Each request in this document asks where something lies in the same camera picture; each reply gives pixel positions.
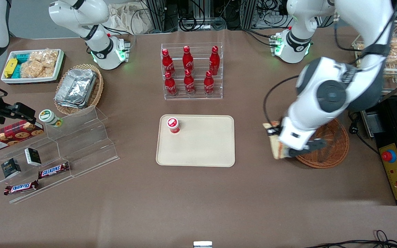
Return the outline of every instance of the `white cloth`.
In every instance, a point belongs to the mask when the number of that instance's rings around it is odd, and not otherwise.
[[[146,5],[144,3],[141,4],[139,1],[121,4],[110,3],[108,5],[108,9],[110,10],[110,27],[118,30],[125,30],[129,33],[148,33],[154,29],[149,19],[149,10],[142,10],[134,15],[132,22],[133,28],[131,31],[131,18],[137,10],[142,8],[146,8]]]

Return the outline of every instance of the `blue package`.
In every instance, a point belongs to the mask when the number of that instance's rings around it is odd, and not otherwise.
[[[24,53],[24,54],[18,54],[16,55],[16,59],[18,60],[18,63],[24,63],[25,61],[28,61],[30,54]]]
[[[11,78],[13,78],[13,79],[21,78],[21,65],[20,64],[17,64],[17,66],[14,68],[14,72],[11,75]]]

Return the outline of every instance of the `coca-cola bottle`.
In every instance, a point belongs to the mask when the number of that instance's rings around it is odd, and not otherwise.
[[[175,86],[175,81],[171,78],[170,72],[165,72],[165,88],[166,93],[170,96],[178,95],[177,88]]]
[[[212,78],[212,72],[207,71],[205,81],[205,94],[206,96],[210,97],[214,94],[214,79]]]
[[[183,47],[183,67],[191,71],[191,74],[194,75],[194,58],[190,53],[189,46]]]
[[[162,49],[162,55],[163,55],[162,58],[163,69],[165,70],[165,72],[170,72],[171,75],[174,75],[175,74],[174,62],[172,61],[168,49]]]
[[[217,75],[219,66],[220,56],[218,54],[218,47],[215,45],[212,47],[212,53],[209,57],[209,70],[212,72],[212,75]]]
[[[191,76],[191,70],[185,70],[185,79],[183,81],[185,83],[186,94],[189,96],[195,94],[194,78]]]

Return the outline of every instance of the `aluminum foil container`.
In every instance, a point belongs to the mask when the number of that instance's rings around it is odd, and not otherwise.
[[[88,105],[95,81],[96,72],[72,69],[64,77],[54,99],[61,106],[85,108]]]

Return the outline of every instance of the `small black box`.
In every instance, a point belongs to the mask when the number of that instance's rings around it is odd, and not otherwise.
[[[14,158],[9,159],[1,165],[5,178],[12,178],[21,172],[18,161]]]
[[[39,153],[37,150],[32,148],[25,149],[27,164],[40,166],[41,165],[41,158],[39,157]]]

